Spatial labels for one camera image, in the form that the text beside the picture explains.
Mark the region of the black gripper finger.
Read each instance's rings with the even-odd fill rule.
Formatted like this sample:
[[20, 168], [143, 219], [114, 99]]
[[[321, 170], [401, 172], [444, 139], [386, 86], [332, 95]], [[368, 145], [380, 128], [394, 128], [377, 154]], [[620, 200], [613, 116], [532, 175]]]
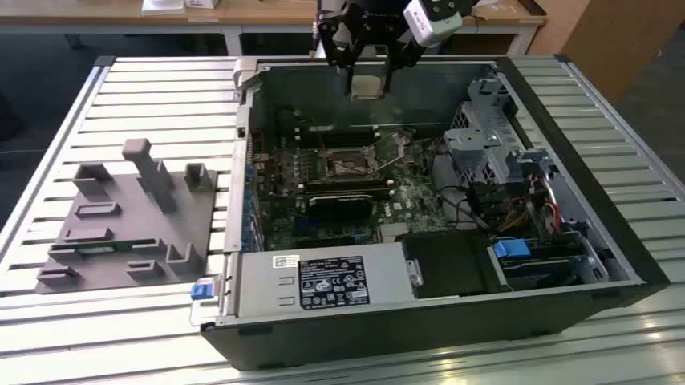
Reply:
[[418, 44], [413, 34], [385, 34], [385, 45], [385, 93], [388, 94], [392, 91], [394, 72], [417, 64], [426, 47]]
[[358, 3], [318, 4], [318, 38], [329, 64], [346, 71], [346, 95], [352, 92], [354, 65], [365, 48], [360, 41], [364, 11]]

